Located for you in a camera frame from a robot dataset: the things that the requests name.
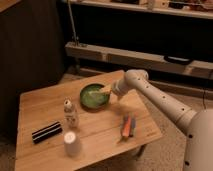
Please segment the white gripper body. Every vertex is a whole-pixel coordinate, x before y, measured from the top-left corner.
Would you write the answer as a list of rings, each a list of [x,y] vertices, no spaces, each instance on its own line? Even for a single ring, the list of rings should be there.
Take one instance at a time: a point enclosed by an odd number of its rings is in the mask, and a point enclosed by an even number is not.
[[[112,92],[121,99],[128,93],[128,86],[123,79],[115,81],[111,86]]]

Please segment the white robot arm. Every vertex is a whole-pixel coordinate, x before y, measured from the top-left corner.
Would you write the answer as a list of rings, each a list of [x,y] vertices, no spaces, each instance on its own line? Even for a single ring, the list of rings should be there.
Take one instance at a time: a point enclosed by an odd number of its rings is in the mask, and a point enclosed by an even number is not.
[[[183,171],[213,171],[213,108],[195,111],[153,86],[145,70],[128,70],[112,84],[112,92],[119,97],[132,89],[148,98],[186,136]]]

